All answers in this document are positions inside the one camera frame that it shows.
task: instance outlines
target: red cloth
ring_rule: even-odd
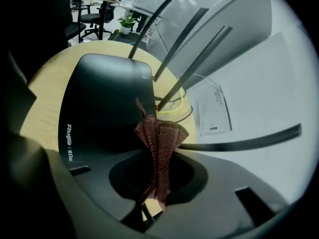
[[[150,150],[154,166],[151,184],[143,193],[141,203],[147,198],[154,198],[164,210],[169,194],[169,160],[173,151],[188,137],[188,132],[175,122],[147,115],[139,99],[136,103],[143,113],[143,121],[138,123],[135,133]]]

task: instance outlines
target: white desk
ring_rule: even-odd
[[[136,8],[136,7],[132,6],[132,4],[128,3],[128,2],[121,3],[121,4],[113,3],[113,4],[111,4],[111,6],[124,8],[126,10],[124,16],[130,14],[130,10],[139,12],[141,14],[144,14],[144,15],[148,16],[148,17],[151,17],[153,15],[152,13],[150,13],[150,12],[148,12],[146,10],[139,9],[139,8]]]

